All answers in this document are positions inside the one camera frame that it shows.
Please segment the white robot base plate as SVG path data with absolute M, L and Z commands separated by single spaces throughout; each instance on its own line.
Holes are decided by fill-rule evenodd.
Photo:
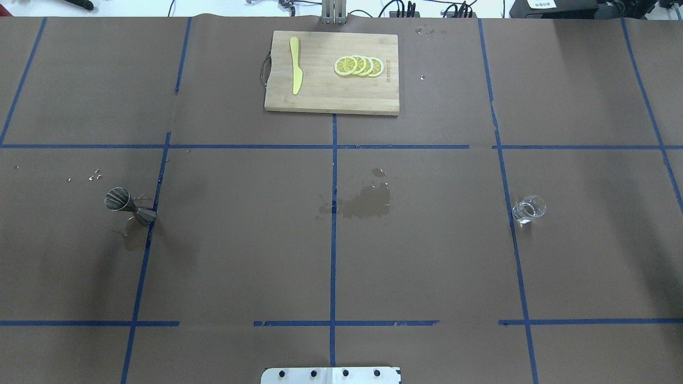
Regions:
M 399 367 L 273 367 L 261 383 L 402 383 Z

